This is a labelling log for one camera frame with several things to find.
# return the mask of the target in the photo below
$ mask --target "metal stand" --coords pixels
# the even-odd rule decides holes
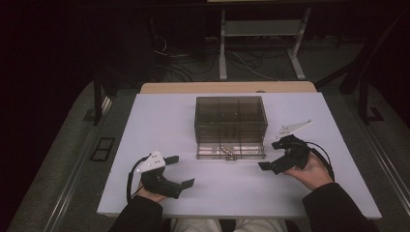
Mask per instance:
[[[306,8],[302,19],[226,21],[225,10],[222,10],[220,20],[220,80],[227,80],[225,37],[238,36],[296,36],[296,42],[292,49],[288,50],[288,56],[298,80],[306,80],[297,55],[309,15],[310,8]]]

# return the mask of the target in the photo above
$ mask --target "leg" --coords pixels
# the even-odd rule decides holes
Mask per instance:
[[[287,232],[286,223],[281,219],[237,219],[235,232]]]
[[[171,220],[171,232],[222,232],[218,219],[182,218]]]

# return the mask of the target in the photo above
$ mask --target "black cable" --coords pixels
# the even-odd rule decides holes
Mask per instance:
[[[135,171],[136,167],[142,163],[143,161],[147,160],[151,154],[148,157],[142,158],[139,161],[135,163],[135,165],[132,167],[131,172],[129,173],[129,179],[127,180],[127,202],[130,202],[132,200],[132,195],[131,195],[131,188],[132,188],[132,178],[133,178],[133,172]]]
[[[321,146],[317,145],[316,143],[312,143],[312,142],[306,142],[306,143],[307,143],[307,144],[314,145],[314,146],[320,148],[320,150],[322,150],[322,151],[325,153],[326,157],[328,158],[328,163],[329,163],[329,165],[332,166],[331,159],[329,158],[329,155],[328,155],[328,153],[325,151],[325,149],[323,149]]]
[[[133,199],[136,196],[136,193],[139,192],[142,188],[144,188],[144,186],[141,186],[136,192],[134,192],[131,196],[131,199]]]

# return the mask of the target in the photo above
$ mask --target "white plastic part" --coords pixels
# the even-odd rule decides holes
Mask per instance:
[[[282,126],[280,132],[277,134],[277,138],[282,138],[282,137],[285,137],[287,135],[290,135],[290,134],[294,133],[295,131],[298,131],[298,130],[304,128],[304,127],[307,127],[311,123],[313,123],[313,121],[311,121],[309,119],[309,120],[307,120],[307,122],[292,124],[292,125],[288,125],[288,126]]]
[[[136,167],[136,173],[143,173],[165,166],[165,159],[159,150],[153,152],[151,156]]]

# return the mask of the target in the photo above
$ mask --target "black sleeve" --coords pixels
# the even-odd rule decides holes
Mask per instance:
[[[317,188],[303,203],[313,232],[377,231],[339,184]]]
[[[141,196],[135,196],[109,229],[113,231],[161,231],[162,206]]]

